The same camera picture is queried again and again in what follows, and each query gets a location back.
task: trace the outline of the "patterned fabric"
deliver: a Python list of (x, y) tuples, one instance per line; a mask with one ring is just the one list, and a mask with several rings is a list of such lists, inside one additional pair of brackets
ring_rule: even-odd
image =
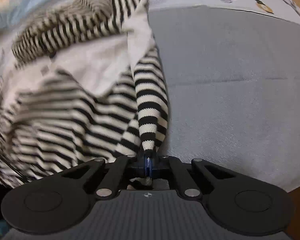
[[(147, 0), (76, 0), (33, 20), (13, 45), (16, 72), (26, 63), (73, 43), (122, 34), (122, 24), (146, 13)], [(66, 69), (57, 69), (36, 91), (9, 92), (0, 80), (0, 182), (16, 187), (95, 157), (109, 162), (150, 154), (165, 138), (167, 95), (155, 45), (121, 74), (111, 91), (95, 97)]]

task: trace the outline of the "striped clothing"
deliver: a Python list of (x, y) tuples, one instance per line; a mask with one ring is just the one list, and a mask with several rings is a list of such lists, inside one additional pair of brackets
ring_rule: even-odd
[[(16, 187), (95, 157), (113, 162), (141, 146), (146, 153), (157, 150), (167, 130), (168, 103), (146, 5), (75, 0), (29, 23), (12, 47), (16, 68), (0, 80), (0, 183)], [(131, 62), (104, 95), (84, 89), (65, 66), (6, 103), (11, 76), (27, 75), (39, 57), (115, 34), (127, 35)]]

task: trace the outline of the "bedsheet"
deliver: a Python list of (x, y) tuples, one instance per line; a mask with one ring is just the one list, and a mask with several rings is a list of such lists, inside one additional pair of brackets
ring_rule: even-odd
[(159, 154), (300, 186), (300, 26), (199, 6), (149, 12), (170, 102)]

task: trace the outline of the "gray mat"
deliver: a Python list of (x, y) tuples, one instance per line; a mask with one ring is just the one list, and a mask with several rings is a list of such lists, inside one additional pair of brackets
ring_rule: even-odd
[(300, 186), (300, 26), (205, 6), (149, 20), (170, 99), (160, 153)]
[(242, 236), (216, 224), (197, 201), (178, 197), (174, 190), (122, 190), (117, 198), (98, 201), (79, 224), (60, 233), (31, 236), (15, 229), (4, 240), (289, 240), (283, 232)]

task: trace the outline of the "silver rivet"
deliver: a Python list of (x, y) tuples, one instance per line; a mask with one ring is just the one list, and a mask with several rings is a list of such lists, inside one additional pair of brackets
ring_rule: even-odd
[(101, 189), (98, 189), (96, 193), (100, 197), (108, 197), (112, 194), (112, 191), (108, 188), (101, 188)]
[(200, 195), (200, 191), (195, 188), (188, 188), (185, 190), (185, 195), (188, 197), (197, 197)]

